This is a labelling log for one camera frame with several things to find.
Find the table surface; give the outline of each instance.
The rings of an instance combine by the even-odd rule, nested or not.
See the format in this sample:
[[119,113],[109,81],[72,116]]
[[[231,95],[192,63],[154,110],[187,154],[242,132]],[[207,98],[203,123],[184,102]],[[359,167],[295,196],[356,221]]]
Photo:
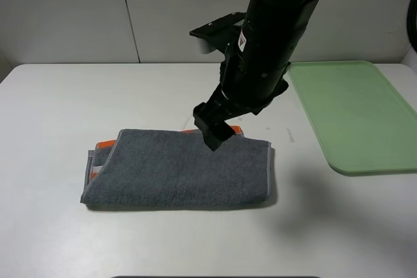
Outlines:
[[[417,75],[379,68],[417,108]],[[275,204],[94,212],[79,203],[88,149],[123,128],[193,128],[192,109],[218,75],[218,64],[13,70],[0,84],[0,277],[417,277],[417,175],[335,173],[290,81],[258,117],[232,123],[272,142]]]

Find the cable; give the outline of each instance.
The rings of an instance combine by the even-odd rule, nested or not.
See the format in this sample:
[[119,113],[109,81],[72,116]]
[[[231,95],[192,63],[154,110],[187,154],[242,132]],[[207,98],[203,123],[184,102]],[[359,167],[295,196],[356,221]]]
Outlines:
[[417,52],[417,0],[410,0],[407,12],[407,34],[412,48]]

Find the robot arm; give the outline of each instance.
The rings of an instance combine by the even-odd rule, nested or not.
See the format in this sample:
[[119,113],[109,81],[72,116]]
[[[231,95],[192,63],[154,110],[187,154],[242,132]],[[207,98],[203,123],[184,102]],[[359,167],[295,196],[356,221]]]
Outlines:
[[195,125],[216,150],[234,131],[224,121],[257,115],[288,84],[283,75],[319,0],[250,0],[237,12],[190,32],[225,55],[220,83],[194,108]]

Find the green tray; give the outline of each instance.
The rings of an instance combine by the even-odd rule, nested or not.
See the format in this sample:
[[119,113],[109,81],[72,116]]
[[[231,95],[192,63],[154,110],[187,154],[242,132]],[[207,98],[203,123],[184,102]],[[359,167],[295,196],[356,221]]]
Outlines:
[[289,75],[336,171],[417,171],[417,113],[376,66],[294,63]]

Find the black object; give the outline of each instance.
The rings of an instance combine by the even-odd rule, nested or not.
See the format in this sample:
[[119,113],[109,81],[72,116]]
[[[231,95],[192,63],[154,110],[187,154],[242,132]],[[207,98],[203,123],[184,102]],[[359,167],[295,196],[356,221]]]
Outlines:
[[[246,15],[224,16],[190,32],[225,55],[220,84],[207,103],[194,108],[195,125],[207,146],[216,150],[234,134],[224,121],[257,115],[288,84],[283,75],[319,0],[250,0]],[[417,1],[410,3],[410,41],[417,47]]]

